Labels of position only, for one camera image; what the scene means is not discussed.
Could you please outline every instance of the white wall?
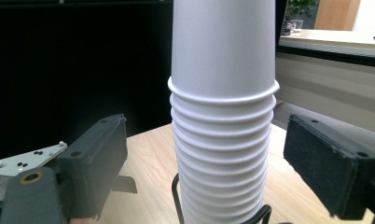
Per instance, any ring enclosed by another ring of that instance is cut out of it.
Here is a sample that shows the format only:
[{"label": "white wall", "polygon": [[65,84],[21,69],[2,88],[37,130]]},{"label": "white wall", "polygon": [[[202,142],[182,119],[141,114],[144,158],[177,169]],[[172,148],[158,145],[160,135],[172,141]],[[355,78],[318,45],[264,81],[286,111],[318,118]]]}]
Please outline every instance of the white wall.
[{"label": "white wall", "polygon": [[375,31],[375,0],[361,0],[353,31]]}]

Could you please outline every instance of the brown wooden panel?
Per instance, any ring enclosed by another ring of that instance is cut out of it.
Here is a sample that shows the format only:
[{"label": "brown wooden panel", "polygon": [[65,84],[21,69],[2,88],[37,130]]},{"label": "brown wooden panel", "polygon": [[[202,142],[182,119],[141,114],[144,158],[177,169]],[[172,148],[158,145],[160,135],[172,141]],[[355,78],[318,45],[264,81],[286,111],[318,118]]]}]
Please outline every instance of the brown wooden panel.
[{"label": "brown wooden panel", "polygon": [[321,0],[315,30],[352,31],[360,0]]}]

